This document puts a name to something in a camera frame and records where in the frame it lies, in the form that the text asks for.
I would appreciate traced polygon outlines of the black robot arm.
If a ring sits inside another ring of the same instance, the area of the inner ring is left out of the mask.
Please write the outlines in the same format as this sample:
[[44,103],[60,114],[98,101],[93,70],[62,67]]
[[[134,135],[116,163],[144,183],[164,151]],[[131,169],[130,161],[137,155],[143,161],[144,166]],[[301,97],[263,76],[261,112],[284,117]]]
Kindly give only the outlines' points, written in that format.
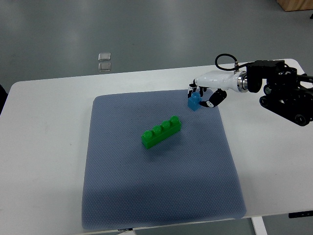
[[312,76],[298,75],[297,69],[284,60],[257,60],[239,65],[237,58],[227,53],[216,57],[215,66],[233,72],[245,67],[245,75],[237,79],[239,91],[257,93],[263,89],[265,95],[259,99],[262,107],[299,126],[312,122],[313,89],[301,85],[312,83]]

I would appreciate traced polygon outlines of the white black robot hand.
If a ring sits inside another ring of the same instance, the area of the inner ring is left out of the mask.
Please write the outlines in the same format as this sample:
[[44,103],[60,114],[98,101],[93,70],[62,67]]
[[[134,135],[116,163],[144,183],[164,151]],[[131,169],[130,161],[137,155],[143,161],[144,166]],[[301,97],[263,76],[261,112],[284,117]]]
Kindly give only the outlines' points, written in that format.
[[201,98],[207,89],[214,89],[215,92],[208,100],[199,101],[199,105],[206,108],[214,108],[226,99],[226,91],[233,90],[238,93],[246,93],[248,91],[246,71],[209,71],[195,78],[189,84],[187,97],[190,99],[194,96],[194,93],[198,92]]

